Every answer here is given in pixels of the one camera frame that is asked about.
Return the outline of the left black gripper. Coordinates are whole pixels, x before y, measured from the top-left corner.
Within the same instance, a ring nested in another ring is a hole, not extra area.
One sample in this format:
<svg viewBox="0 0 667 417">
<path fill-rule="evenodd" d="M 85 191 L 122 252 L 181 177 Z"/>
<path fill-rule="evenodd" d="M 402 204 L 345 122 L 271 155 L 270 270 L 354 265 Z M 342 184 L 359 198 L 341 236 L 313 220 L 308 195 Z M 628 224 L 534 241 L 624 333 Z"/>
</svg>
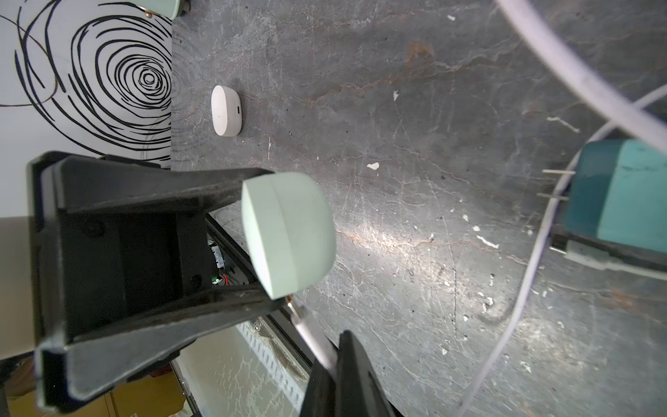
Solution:
<svg viewBox="0 0 667 417">
<path fill-rule="evenodd" d="M 244 182 L 269 170 L 171 171 L 121 156 L 50 151 L 27 171 L 42 410 L 74 412 L 163 367 L 197 339 L 285 305 L 259 283 L 179 300 L 172 220 L 126 215 L 223 208 L 241 199 Z"/>
</svg>

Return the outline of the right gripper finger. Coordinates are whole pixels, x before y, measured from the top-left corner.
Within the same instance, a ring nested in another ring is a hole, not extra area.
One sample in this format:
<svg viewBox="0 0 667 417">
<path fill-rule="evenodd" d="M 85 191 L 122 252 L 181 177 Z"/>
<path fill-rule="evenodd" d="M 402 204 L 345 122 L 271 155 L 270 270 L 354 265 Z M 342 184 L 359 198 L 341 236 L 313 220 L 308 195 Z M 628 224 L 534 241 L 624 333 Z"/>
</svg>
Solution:
<svg viewBox="0 0 667 417">
<path fill-rule="evenodd" d="M 366 350 L 356 335 L 340 335 L 336 377 L 315 361 L 307 384 L 301 416 L 400 416 L 387 399 Z"/>
</svg>

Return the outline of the teal charger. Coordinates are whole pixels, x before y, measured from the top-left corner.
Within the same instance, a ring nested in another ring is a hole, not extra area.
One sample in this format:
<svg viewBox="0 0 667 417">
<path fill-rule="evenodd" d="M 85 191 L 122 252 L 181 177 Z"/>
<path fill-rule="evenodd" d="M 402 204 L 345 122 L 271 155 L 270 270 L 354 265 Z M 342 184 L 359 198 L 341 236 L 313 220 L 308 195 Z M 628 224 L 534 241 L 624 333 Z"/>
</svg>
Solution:
<svg viewBox="0 0 667 417">
<path fill-rule="evenodd" d="M 533 278 L 557 206 L 567 203 L 564 226 L 593 240 L 666 251 L 666 156 L 638 140 L 604 140 L 583 147 L 564 185 L 549 201 L 533 246 L 526 280 Z"/>
</svg>

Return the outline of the white earbud case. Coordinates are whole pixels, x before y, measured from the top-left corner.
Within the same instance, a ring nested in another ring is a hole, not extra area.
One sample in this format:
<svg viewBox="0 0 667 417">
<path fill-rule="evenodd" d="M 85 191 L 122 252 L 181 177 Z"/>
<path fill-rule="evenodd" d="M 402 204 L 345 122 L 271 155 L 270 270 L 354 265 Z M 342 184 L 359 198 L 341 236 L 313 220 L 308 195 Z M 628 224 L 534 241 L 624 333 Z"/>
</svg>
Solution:
<svg viewBox="0 0 667 417">
<path fill-rule="evenodd" d="M 236 137 L 242 128 L 239 94 L 226 86 L 217 85 L 211 93 L 212 123 L 220 137 Z"/>
</svg>

